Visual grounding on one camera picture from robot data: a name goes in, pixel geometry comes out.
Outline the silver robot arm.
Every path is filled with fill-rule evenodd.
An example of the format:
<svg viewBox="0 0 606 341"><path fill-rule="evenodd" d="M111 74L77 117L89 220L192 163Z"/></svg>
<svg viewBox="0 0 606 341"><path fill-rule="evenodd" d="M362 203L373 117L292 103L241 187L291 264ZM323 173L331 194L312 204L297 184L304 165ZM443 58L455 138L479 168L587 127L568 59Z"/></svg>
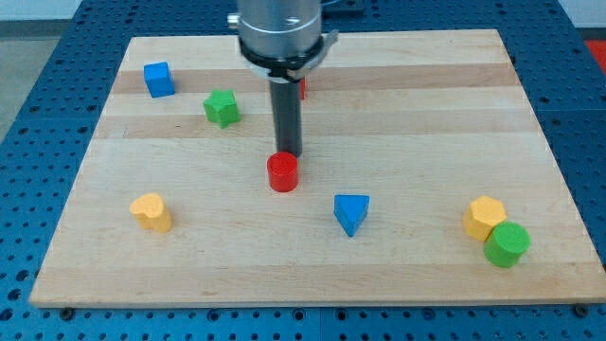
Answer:
<svg viewBox="0 0 606 341"><path fill-rule="evenodd" d="M275 83L303 80L325 60L339 35L322 32L320 0L238 0L227 24L238 32L246 67Z"/></svg>

